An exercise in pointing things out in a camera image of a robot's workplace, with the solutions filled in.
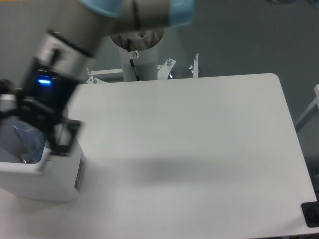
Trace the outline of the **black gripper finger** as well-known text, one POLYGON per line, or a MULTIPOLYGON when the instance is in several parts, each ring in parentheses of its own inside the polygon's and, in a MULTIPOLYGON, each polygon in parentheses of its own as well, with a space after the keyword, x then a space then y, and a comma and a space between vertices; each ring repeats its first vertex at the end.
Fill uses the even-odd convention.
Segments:
POLYGON ((70 157, 82 122, 73 119, 63 119, 60 124, 50 125, 45 131, 46 143, 42 159, 39 162, 39 171, 43 171, 49 161, 56 157, 70 157))
POLYGON ((13 82, 8 79, 0 80, 0 119, 9 117, 19 117, 20 109, 18 106, 18 99, 21 96, 22 88, 15 87, 13 82))

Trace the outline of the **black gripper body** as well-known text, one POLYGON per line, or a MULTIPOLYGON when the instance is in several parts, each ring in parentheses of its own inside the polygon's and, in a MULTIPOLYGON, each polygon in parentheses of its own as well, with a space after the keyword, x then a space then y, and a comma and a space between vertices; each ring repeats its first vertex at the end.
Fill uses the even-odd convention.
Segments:
POLYGON ((20 119, 44 133, 49 133, 56 125, 65 123, 71 134, 77 134, 80 122, 68 120, 63 116, 77 85, 77 79, 59 73, 34 58, 23 88, 17 95, 20 119))

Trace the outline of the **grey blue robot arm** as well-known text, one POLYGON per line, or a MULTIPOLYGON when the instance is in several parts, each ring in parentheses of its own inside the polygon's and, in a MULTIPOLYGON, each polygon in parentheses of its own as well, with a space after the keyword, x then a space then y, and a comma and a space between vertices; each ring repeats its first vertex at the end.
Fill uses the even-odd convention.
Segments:
POLYGON ((14 107, 2 111, 1 121, 14 117, 41 133, 50 153, 67 156, 81 122, 63 112, 87 62, 103 39, 121 33, 180 26, 194 18, 192 0, 65 0, 23 84, 1 79, 0 93, 13 96, 14 107))

